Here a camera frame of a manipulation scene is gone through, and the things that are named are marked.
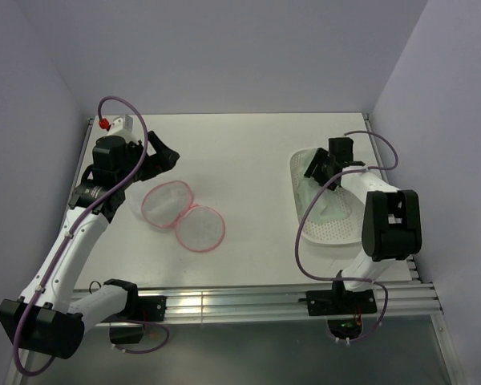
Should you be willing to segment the mint green bra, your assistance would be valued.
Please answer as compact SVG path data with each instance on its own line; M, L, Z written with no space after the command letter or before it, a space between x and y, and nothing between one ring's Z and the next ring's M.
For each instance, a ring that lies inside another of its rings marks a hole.
M301 155L301 165L297 167L296 171L295 198L299 220L321 188L314 180L304 177L305 170L308 168L314 153L315 151L312 149L305 150ZM317 225L325 225L333 221L345 220L350 214L351 208L345 202L343 192L340 189L336 191L327 189L318 198L307 220Z

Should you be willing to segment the pink mesh laundry bag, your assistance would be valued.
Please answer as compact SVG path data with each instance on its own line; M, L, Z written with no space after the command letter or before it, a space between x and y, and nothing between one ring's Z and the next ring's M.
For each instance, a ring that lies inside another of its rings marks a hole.
M215 209L197 204L191 187L182 180L134 185L127 192L127 204L155 229L173 231L180 245L191 252L210 252L224 240L224 218Z

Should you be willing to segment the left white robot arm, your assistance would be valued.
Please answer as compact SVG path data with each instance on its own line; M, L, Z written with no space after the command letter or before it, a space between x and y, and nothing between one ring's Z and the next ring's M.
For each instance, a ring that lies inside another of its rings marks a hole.
M180 158L154 132L148 133L154 154L140 142L121 136L99 138L92 162L68 203L63 227L42 267L16 300L0 305L0 323L14 349L69 359L84 334L109 318L131 320L140 310L138 288L120 279L105 281L85 298L71 300L79 275L116 211L125 191L172 170Z

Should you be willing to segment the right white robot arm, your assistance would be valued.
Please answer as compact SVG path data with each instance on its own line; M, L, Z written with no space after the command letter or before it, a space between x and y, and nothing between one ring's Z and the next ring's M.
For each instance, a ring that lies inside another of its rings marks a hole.
M404 261L422 248L418 194L401 190L374 175L376 167L354 159L354 142L348 134L330 138L319 148L304 176L320 188L311 202L326 191L343 188L363 205L359 255L333 278L328 290L310 290L302 301L310 316L377 313L374 288L378 278L396 261Z

